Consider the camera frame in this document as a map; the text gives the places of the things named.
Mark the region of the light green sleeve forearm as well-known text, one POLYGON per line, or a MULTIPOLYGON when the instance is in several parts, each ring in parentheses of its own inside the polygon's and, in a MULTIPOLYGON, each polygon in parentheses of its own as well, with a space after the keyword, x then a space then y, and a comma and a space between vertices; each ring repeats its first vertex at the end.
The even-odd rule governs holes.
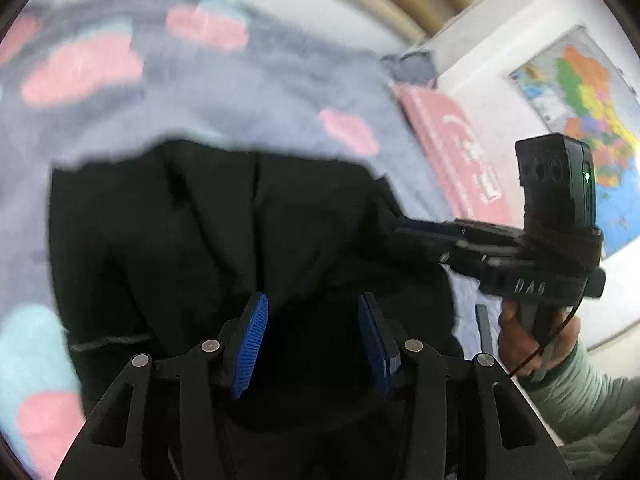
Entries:
POLYGON ((602 477, 639 419, 639 379, 598 370, 582 344, 540 382, 518 383, 562 440, 559 451, 577 479, 602 477))

